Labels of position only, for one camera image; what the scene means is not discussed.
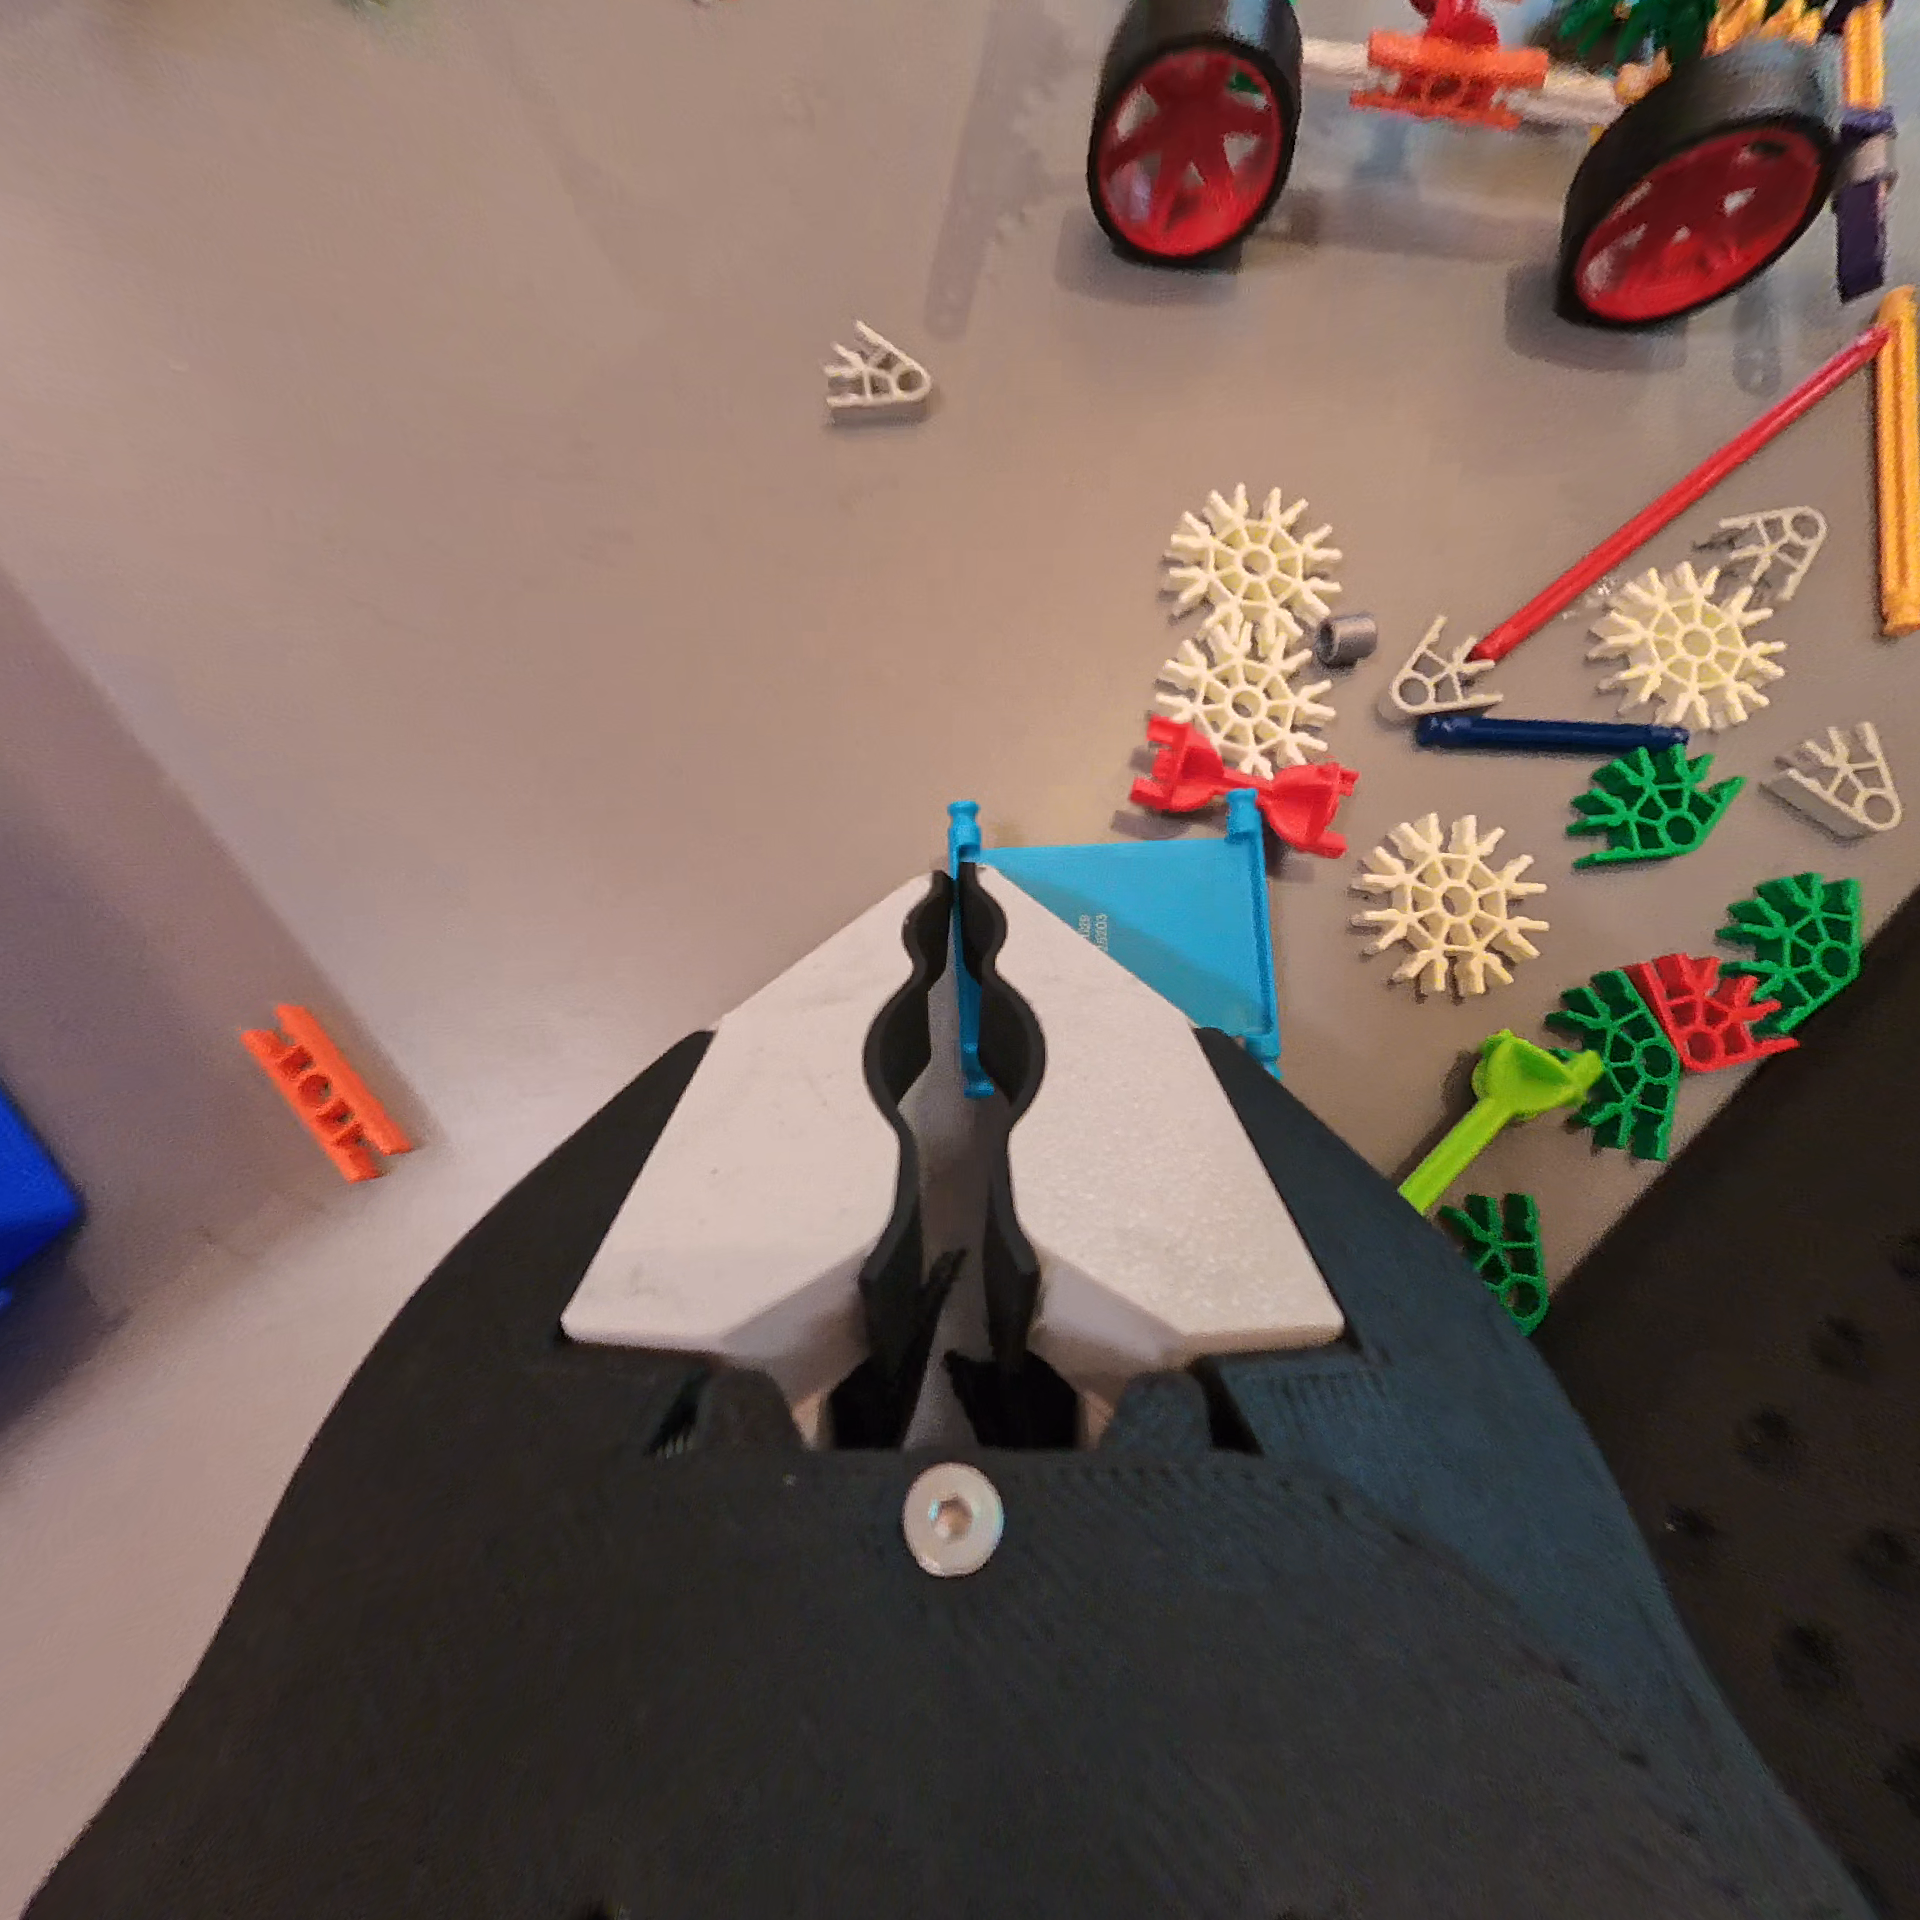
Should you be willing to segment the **cyan panel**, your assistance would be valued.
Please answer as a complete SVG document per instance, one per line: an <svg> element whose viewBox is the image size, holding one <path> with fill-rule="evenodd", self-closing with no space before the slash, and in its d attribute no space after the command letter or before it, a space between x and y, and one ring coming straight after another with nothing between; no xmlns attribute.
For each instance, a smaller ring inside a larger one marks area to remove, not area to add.
<svg viewBox="0 0 1920 1920"><path fill-rule="evenodd" d="M1280 1076L1280 994L1257 803L1228 802L1219 837L989 848L975 802L946 807L946 870L1004 877L1191 1025Z"/></svg>

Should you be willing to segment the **lime green plastic piece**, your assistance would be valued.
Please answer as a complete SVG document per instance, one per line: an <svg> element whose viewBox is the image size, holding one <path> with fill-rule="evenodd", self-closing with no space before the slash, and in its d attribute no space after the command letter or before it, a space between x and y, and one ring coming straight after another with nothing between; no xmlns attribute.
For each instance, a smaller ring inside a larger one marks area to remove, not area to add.
<svg viewBox="0 0 1920 1920"><path fill-rule="evenodd" d="M1418 1212L1429 1212L1474 1159L1511 1126L1584 1103L1603 1060L1591 1049L1559 1053L1501 1028L1474 1064L1474 1103L1397 1188Z"/></svg>

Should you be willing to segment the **light grey wedge connector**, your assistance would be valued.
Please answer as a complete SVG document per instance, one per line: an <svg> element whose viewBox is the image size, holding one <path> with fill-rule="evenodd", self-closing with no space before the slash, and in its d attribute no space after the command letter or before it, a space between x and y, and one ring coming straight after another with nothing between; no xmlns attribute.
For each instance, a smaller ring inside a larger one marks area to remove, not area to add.
<svg viewBox="0 0 1920 1920"><path fill-rule="evenodd" d="M1782 607L1821 556L1828 520L1813 505L1763 509L1727 516L1695 540L1695 555L1712 561L1720 590L1741 586L1750 602Z"/></svg>
<svg viewBox="0 0 1920 1920"><path fill-rule="evenodd" d="M846 428L920 420L938 393L920 357L862 319L832 345L822 379L827 420Z"/></svg>
<svg viewBox="0 0 1920 1920"><path fill-rule="evenodd" d="M1474 636L1448 636L1448 616L1437 615L1421 643L1392 668L1378 693L1378 718L1410 726L1428 717L1478 712L1503 699L1501 689L1482 686L1493 660L1474 659Z"/></svg>
<svg viewBox="0 0 1920 1920"><path fill-rule="evenodd" d="M1906 803L1874 721L1830 726L1779 755L1763 791L1836 840L1901 827Z"/></svg>

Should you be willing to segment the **red fan connector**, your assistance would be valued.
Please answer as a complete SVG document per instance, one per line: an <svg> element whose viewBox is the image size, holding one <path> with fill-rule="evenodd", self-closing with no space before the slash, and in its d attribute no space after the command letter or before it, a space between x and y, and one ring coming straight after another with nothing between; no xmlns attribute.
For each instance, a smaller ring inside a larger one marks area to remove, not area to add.
<svg viewBox="0 0 1920 1920"><path fill-rule="evenodd" d="M1720 976L1714 956L1667 951L1629 963L1623 976L1685 1071L1756 1064L1800 1045L1792 1034L1763 1032L1779 1003L1757 1000L1746 972Z"/></svg>

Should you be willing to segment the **orange slotted strip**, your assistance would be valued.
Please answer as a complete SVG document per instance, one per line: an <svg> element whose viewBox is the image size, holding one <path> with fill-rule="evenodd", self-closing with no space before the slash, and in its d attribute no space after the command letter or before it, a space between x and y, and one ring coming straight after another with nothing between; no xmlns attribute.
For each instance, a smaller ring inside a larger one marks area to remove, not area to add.
<svg viewBox="0 0 1920 1920"><path fill-rule="evenodd" d="M345 1180L378 1178L416 1148L311 1009L278 1006L274 1025L243 1030L243 1045Z"/></svg>

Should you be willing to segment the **yellow rod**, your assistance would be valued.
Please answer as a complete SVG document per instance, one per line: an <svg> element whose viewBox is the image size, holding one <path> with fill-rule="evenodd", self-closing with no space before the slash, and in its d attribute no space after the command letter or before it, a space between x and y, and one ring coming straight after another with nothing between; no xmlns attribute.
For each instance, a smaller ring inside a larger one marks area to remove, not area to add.
<svg viewBox="0 0 1920 1920"><path fill-rule="evenodd" d="M1918 631L1918 330L1915 287L1889 289L1876 314L1874 459L1881 621L1886 637Z"/></svg>

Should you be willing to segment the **red and green toy model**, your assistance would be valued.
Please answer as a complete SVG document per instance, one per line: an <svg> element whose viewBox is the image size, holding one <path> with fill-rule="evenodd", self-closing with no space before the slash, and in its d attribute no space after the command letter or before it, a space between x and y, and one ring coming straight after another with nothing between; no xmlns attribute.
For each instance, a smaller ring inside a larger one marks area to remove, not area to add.
<svg viewBox="0 0 1920 1920"><path fill-rule="evenodd" d="M1832 5L1842 2L1558 5L1544 40L1523 42L1501 35L1487 5L1422 2L1413 29L1363 42L1302 35L1302 96L1321 86L1357 111L1429 125L1582 132L1588 155L1678 66L1761 37L1824 54L1839 135L1839 51L1823 25Z"/></svg>

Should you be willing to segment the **red long rod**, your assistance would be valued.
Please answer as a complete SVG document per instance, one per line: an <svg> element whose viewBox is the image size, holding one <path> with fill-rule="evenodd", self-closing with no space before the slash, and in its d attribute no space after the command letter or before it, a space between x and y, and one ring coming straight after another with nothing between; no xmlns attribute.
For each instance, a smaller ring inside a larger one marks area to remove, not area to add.
<svg viewBox="0 0 1920 1920"><path fill-rule="evenodd" d="M1846 349L1830 355L1761 419L1732 435L1708 459L1686 472L1667 486L1665 491L1656 495L1650 504L1633 512L1633 517L1613 530L1597 542L1593 550L1563 569L1523 607L1499 620L1476 641L1469 659L1476 662L1499 662L1512 654L1541 626L1566 612L1576 599L1600 580L1600 575L1645 548L1658 532L1671 526L1764 445L1789 431L1790 424L1808 416L1813 406L1834 396L1849 379L1857 376L1879 355L1879 351L1888 347L1888 342L1888 323L1874 323L1859 333Z"/></svg>

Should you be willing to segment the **blue storage bin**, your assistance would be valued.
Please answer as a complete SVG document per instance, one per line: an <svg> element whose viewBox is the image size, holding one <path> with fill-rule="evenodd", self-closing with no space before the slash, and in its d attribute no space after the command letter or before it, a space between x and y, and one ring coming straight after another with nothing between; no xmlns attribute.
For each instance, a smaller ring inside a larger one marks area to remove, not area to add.
<svg viewBox="0 0 1920 1920"><path fill-rule="evenodd" d="M83 1218L83 1198L38 1127L1 1085L1 1313L21 1278Z"/></svg>

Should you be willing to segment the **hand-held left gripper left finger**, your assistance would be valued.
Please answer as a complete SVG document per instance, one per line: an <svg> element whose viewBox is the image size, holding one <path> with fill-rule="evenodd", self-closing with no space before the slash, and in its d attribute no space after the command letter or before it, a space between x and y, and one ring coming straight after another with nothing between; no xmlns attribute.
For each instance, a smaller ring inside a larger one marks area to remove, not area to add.
<svg viewBox="0 0 1920 1920"><path fill-rule="evenodd" d="M915 1136L953 884L903 883L732 1008L563 1307L591 1348L763 1371L896 1449L957 1259L923 1261Z"/></svg>

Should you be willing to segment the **black wheel red hub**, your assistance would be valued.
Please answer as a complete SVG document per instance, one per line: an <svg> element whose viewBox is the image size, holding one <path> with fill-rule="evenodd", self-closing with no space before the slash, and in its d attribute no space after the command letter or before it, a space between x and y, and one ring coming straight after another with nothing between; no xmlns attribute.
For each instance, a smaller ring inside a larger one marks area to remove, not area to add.
<svg viewBox="0 0 1920 1920"><path fill-rule="evenodd" d="M1836 158L1819 46L1748 37L1685 63L1582 158L1562 212L1555 311L1637 330L1737 290L1819 217Z"/></svg>
<svg viewBox="0 0 1920 1920"><path fill-rule="evenodd" d="M1086 189L1112 247L1199 269L1262 227L1302 116L1288 2L1130 2L1102 63Z"/></svg>

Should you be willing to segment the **black perforated panel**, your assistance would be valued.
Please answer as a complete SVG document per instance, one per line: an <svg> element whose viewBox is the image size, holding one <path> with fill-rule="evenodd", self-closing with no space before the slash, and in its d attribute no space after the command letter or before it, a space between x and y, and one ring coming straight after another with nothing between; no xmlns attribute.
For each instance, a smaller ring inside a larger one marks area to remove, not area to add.
<svg viewBox="0 0 1920 1920"><path fill-rule="evenodd" d="M1915 894L1544 1338L1763 1760L1868 1915L1918 1915Z"/></svg>

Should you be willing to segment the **red double-ended connector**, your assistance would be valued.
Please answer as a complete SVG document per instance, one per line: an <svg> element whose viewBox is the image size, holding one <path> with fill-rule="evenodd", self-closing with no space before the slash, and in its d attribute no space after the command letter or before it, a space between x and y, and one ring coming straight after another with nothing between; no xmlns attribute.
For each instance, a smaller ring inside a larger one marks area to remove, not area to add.
<svg viewBox="0 0 1920 1920"><path fill-rule="evenodd" d="M1288 764L1275 773L1228 770L1213 740L1194 723L1152 717L1149 772L1132 780L1132 802L1146 810L1187 815L1244 796L1269 832L1305 855L1340 857L1347 839L1337 813L1357 791L1357 772L1337 763Z"/></svg>

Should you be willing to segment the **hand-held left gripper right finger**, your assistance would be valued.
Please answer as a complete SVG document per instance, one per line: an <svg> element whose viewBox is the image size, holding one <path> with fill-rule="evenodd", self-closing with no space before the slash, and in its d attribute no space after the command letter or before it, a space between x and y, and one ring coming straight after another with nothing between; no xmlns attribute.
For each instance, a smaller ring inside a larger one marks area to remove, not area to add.
<svg viewBox="0 0 1920 1920"><path fill-rule="evenodd" d="M1342 1311L1216 1064L1280 1082L1010 877L968 877L980 1062L1004 1103L968 1424L1067 1450L1083 1403L1216 1357L1342 1341Z"/></svg>

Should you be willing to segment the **blue rod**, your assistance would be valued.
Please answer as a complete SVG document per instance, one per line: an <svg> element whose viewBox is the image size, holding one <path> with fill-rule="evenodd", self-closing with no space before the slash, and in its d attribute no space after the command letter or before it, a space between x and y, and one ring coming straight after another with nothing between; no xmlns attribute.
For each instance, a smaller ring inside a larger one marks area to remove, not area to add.
<svg viewBox="0 0 1920 1920"><path fill-rule="evenodd" d="M1448 753L1616 760L1686 749L1689 731L1626 721L1501 718L1491 710L1462 710L1415 718L1413 740L1422 749Z"/></svg>

